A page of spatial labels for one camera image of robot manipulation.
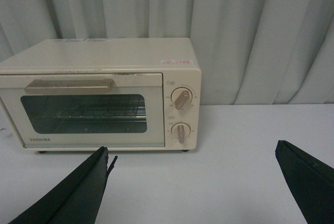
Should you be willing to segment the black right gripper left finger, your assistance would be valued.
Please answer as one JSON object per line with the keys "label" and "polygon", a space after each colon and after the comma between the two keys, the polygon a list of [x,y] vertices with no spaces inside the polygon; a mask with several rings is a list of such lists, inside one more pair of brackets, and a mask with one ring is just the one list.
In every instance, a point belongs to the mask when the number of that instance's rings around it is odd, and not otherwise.
{"label": "black right gripper left finger", "polygon": [[108,149],[100,147],[11,223],[95,223],[108,177]]}

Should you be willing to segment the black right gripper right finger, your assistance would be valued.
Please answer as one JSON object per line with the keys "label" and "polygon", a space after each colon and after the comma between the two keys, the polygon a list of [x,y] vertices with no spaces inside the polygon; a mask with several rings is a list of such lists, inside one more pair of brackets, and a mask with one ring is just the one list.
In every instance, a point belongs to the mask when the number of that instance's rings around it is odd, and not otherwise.
{"label": "black right gripper right finger", "polygon": [[333,168],[286,140],[275,156],[306,222],[333,223]]}

